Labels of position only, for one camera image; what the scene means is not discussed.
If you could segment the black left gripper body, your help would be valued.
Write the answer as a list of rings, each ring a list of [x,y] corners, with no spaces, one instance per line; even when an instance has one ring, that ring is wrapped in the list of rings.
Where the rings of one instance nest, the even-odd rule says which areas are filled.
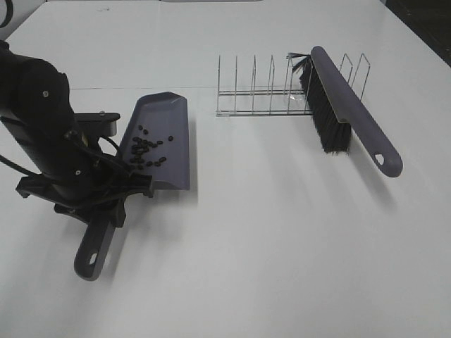
[[[87,179],[52,181],[43,175],[22,177],[16,187],[23,198],[36,196],[54,204],[56,213],[89,223],[96,213],[106,216],[106,205],[133,194],[153,196],[153,177],[124,168],[101,170]]]

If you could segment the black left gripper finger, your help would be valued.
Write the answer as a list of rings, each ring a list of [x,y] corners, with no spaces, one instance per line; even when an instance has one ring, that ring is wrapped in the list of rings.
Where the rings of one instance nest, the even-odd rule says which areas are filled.
[[[120,198],[109,202],[105,207],[105,212],[113,227],[123,227],[126,218],[125,199]]]

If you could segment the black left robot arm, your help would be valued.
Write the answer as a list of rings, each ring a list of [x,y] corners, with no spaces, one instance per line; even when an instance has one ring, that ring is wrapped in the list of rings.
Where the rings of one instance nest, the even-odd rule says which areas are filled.
[[[23,198],[50,201],[59,213],[86,223],[100,213],[122,227],[125,200],[148,194],[152,178],[134,173],[120,151],[101,150],[99,140],[110,141],[120,117],[75,113],[65,73],[43,59],[15,54],[1,42],[1,123],[39,169],[33,173],[1,159],[24,174],[16,187]]]

